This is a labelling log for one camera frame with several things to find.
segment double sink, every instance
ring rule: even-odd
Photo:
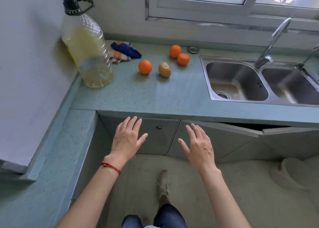
[[[319,105],[319,86],[293,63],[200,57],[211,100],[279,105]]]

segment hand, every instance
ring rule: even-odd
[[[190,138],[190,149],[186,145],[185,141],[180,138],[178,139],[187,159],[200,174],[205,172],[207,169],[217,169],[211,140],[201,127],[194,125],[193,123],[192,127],[194,130],[186,125]]]
[[[137,122],[136,120],[136,116],[131,120],[130,117],[127,117],[125,121],[118,125],[113,138],[111,153],[105,157],[106,161],[115,162],[114,164],[119,169],[122,169],[125,163],[136,154],[148,135],[145,133],[138,139],[138,131],[141,127],[142,119]]]

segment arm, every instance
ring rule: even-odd
[[[142,119],[137,122],[136,120],[136,116],[131,120],[130,117],[127,117],[125,121],[118,125],[111,153],[104,158],[105,162],[119,170],[136,154],[147,137],[147,134],[144,134],[138,139]],[[117,177],[118,172],[116,170],[100,166],[56,228],[95,228]]]
[[[190,164],[200,173],[219,228],[251,228],[230,193],[221,171],[216,167],[214,151],[209,137],[198,125],[188,125],[190,149],[178,139]]]

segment faucet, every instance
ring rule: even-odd
[[[285,31],[285,29],[288,27],[288,25],[291,22],[291,18],[287,18],[284,22],[282,22],[279,27],[275,30],[273,35],[271,36],[269,40],[269,45],[266,47],[264,52],[260,55],[260,57],[256,60],[254,63],[255,68],[261,68],[263,65],[265,65],[267,62],[272,63],[273,60],[270,55],[267,55],[270,49],[273,47],[273,45],[278,40],[279,36]]]
[[[311,53],[303,63],[298,63],[295,67],[299,70],[303,68],[305,66],[305,63],[309,61],[311,58],[313,58],[318,51],[319,51],[319,44],[314,47],[313,53]]]

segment window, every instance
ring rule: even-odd
[[[149,0],[151,17],[319,31],[319,0]]]

